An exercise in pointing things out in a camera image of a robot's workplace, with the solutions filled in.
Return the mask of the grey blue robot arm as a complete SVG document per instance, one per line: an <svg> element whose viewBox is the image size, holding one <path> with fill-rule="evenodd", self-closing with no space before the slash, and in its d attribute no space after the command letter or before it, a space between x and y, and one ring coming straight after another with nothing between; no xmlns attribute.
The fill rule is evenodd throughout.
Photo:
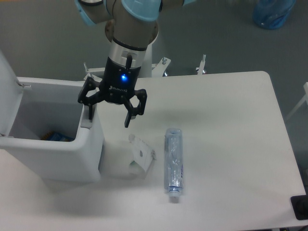
<svg viewBox="0 0 308 231"><path fill-rule="evenodd" d="M125 127L143 115L145 89L136 90L147 47L161 11L185 6L189 0L76 0L75 5L87 25L114 19L111 48L100 82L87 76L77 101L90 110L102 101L124 105L128 113Z"/></svg>

